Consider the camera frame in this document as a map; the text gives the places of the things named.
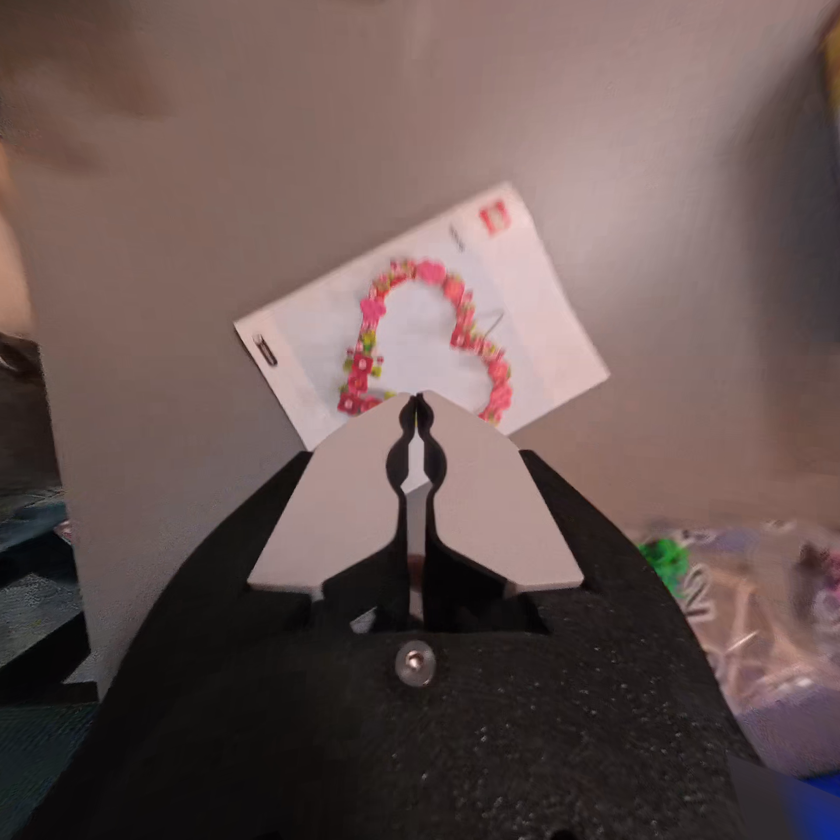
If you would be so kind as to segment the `clear bag of colourful pieces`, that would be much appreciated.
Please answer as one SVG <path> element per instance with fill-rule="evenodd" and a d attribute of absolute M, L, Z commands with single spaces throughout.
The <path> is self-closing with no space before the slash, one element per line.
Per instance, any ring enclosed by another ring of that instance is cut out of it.
<path fill-rule="evenodd" d="M 839 534 L 803 521 L 626 531 L 675 598 L 761 760 L 839 767 Z"/>

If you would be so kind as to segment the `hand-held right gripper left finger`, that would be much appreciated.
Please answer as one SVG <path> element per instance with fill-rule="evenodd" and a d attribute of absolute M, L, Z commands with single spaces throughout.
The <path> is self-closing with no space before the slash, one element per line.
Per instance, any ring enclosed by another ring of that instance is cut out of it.
<path fill-rule="evenodd" d="M 248 585 L 323 602 L 339 623 L 410 618 L 406 499 L 416 400 L 400 393 L 335 430 L 311 453 Z"/>

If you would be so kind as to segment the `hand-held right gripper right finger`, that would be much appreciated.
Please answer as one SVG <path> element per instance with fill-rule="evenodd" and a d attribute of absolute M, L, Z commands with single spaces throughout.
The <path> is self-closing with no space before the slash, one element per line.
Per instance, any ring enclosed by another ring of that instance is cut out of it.
<path fill-rule="evenodd" d="M 520 449 L 477 415 L 417 397 L 426 499 L 421 595 L 426 630 L 547 635 L 533 597 L 584 576 Z"/>

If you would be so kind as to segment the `white instruction booklet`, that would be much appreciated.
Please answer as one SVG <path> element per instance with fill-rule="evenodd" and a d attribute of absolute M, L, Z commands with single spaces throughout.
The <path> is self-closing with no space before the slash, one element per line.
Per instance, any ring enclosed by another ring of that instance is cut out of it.
<path fill-rule="evenodd" d="M 309 449 L 400 392 L 511 434 L 609 376 L 508 183 L 234 326 Z"/>

